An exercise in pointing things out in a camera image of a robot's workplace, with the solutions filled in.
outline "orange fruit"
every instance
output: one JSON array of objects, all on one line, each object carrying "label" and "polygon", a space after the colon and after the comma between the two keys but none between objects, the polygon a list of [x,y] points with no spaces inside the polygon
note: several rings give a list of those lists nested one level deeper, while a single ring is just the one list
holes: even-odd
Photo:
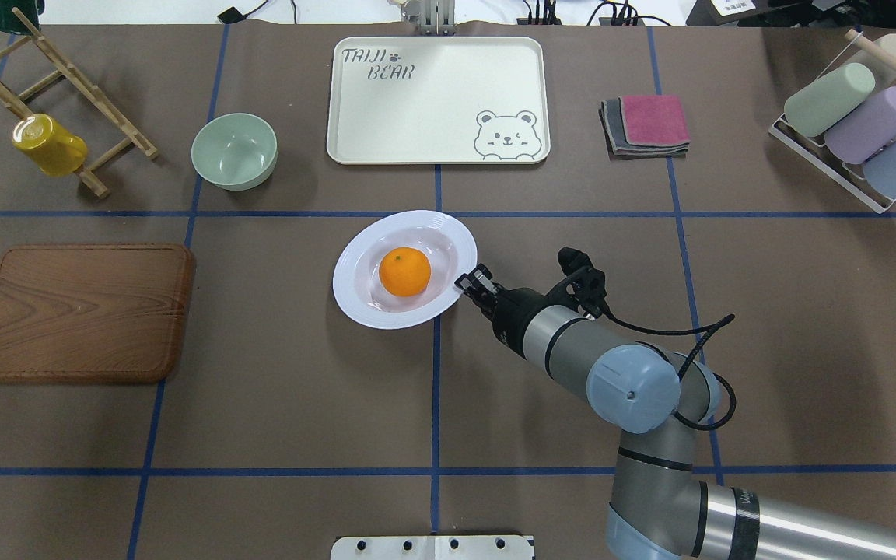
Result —
[{"label": "orange fruit", "polygon": [[427,255],[412,247],[396,247],[380,262],[380,282],[394,296],[415,296],[430,281],[431,263]]}]

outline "green mug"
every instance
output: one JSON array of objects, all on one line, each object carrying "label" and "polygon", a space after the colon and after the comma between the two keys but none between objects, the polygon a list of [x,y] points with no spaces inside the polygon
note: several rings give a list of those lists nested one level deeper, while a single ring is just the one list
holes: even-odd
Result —
[{"label": "green mug", "polygon": [[19,8],[26,18],[40,29],[38,15],[44,13],[44,0],[0,0],[0,31],[14,35],[30,35],[30,30],[13,13]]}]

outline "white floor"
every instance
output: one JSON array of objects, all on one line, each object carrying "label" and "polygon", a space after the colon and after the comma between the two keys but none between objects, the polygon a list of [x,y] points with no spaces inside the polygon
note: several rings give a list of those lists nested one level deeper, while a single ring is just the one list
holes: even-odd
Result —
[{"label": "white floor", "polygon": [[[250,11],[261,0],[47,0],[40,21],[50,24],[122,23],[217,23],[216,15],[232,4]],[[658,16],[673,25],[684,25],[695,0],[633,0],[641,14]],[[296,0],[300,23],[377,23],[399,20],[394,0]],[[558,0],[558,15],[565,25],[586,24],[597,0]],[[482,20],[513,23],[527,14],[522,0],[456,0],[458,22]],[[269,0],[255,19],[292,22],[288,0]]]}]

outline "brown wooden tray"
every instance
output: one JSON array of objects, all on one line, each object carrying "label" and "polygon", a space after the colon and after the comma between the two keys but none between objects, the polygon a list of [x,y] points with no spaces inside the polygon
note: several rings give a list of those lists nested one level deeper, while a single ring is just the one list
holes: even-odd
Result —
[{"label": "brown wooden tray", "polygon": [[154,383],[181,354],[182,245],[22,245],[0,261],[0,383]]}]

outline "bear drawing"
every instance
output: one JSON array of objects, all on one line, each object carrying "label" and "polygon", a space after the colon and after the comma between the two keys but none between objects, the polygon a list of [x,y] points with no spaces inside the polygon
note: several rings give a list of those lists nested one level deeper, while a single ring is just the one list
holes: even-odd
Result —
[{"label": "bear drawing", "polygon": [[497,117],[493,111],[483,110],[477,114],[479,135],[476,137],[476,152],[483,160],[534,159],[541,151],[541,140],[534,131],[537,118],[529,110],[522,110],[513,117]]}]

